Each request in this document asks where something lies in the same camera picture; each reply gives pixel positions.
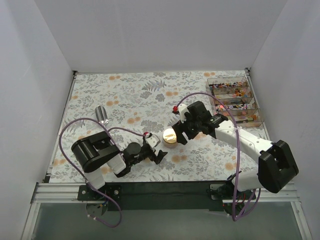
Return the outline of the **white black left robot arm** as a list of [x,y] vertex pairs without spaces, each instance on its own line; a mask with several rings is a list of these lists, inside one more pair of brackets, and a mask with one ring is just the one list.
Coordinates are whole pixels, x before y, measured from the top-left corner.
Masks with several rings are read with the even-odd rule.
[[160,164],[167,152],[156,150],[160,139],[148,133],[142,137],[142,144],[131,142],[120,150],[111,142],[111,137],[104,131],[76,141],[72,147],[76,160],[82,167],[85,178],[91,183],[89,194],[95,200],[106,196],[105,180],[101,167],[106,164],[114,175],[121,178],[131,171],[131,167],[149,159]]

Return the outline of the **silver metal scoop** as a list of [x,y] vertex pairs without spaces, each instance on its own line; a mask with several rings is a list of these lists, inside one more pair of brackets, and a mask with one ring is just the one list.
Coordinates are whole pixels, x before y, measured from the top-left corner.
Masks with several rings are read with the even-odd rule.
[[109,123],[106,109],[102,105],[98,105],[95,108],[95,117],[96,117],[96,120],[103,125],[107,125]]

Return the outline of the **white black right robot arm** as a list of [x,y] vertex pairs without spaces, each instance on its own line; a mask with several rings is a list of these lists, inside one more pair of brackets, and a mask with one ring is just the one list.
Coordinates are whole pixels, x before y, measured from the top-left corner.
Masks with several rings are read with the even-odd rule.
[[179,144],[186,145],[203,133],[239,148],[257,163],[256,170],[241,171],[228,177],[217,189],[222,196],[237,199],[245,191],[260,188],[276,194],[299,173],[293,153],[283,140],[272,142],[235,128],[226,116],[212,115],[201,101],[174,106],[173,113],[180,117],[172,127]]

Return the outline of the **clear acrylic candy organizer box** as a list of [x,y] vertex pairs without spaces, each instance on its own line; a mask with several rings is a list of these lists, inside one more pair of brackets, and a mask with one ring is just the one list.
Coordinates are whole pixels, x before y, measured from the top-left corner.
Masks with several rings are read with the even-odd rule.
[[262,125],[261,111],[245,75],[210,77],[207,79],[207,91],[215,97],[209,99],[215,113],[228,119],[233,116],[240,127],[257,128]]

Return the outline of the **round wooden jar lid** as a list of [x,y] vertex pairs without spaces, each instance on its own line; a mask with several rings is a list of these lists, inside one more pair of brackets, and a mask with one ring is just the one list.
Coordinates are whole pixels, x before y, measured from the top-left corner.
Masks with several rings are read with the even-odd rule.
[[162,134],[162,138],[165,143],[167,144],[176,144],[177,143],[177,136],[175,131],[172,128],[167,128],[164,130]]

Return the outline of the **clear plastic jar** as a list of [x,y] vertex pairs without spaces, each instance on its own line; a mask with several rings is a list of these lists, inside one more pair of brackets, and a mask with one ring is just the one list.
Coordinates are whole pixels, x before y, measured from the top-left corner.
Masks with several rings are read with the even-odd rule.
[[177,142],[174,142],[174,143],[163,142],[163,145],[168,149],[173,149],[173,148],[176,148],[178,146],[178,143]]

